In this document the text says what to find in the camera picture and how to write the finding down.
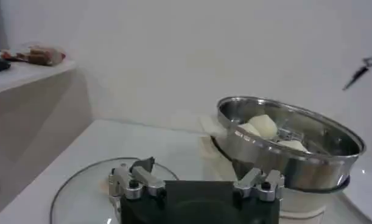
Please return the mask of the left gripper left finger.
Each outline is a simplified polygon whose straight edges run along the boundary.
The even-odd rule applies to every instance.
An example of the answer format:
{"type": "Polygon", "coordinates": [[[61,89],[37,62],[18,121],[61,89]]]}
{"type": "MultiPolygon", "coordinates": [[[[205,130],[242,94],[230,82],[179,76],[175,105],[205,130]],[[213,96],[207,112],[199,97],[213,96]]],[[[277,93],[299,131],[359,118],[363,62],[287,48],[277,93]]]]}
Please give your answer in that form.
{"type": "Polygon", "coordinates": [[[131,167],[112,168],[108,176],[108,194],[112,197],[125,197],[139,200],[143,193],[162,200],[166,197],[166,183],[152,175],[154,157],[135,161],[131,167]]]}

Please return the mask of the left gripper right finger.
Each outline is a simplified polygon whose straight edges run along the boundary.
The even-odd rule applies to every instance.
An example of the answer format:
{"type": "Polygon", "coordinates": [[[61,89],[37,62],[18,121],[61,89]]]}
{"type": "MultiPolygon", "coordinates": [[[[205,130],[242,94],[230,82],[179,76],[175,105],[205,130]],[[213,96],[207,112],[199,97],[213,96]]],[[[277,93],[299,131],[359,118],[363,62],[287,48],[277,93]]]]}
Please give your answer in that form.
{"type": "Polygon", "coordinates": [[[285,177],[278,170],[264,172],[252,163],[233,159],[233,169],[237,180],[233,183],[233,193],[239,200],[256,197],[260,201],[282,200],[285,177]]]}

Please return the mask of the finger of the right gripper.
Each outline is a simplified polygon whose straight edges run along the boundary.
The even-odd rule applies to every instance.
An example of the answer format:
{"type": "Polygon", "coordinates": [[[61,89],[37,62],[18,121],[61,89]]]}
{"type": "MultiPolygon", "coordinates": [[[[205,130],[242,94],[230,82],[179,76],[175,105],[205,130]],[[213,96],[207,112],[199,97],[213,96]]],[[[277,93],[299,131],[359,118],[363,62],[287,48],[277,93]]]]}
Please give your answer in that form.
{"type": "Polygon", "coordinates": [[[348,90],[361,77],[370,71],[372,68],[372,56],[362,59],[362,66],[351,76],[349,82],[342,88],[343,91],[348,90]]]}

